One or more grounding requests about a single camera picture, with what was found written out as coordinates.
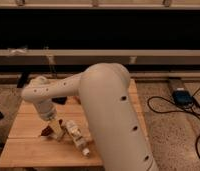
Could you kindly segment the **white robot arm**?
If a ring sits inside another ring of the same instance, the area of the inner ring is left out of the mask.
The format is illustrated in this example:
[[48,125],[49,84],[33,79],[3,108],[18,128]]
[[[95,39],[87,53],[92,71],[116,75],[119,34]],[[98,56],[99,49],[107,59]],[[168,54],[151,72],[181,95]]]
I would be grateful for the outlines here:
[[49,82],[38,76],[22,90],[39,116],[55,116],[54,98],[77,95],[105,171],[159,171],[129,95],[130,73],[118,63],[98,63]]

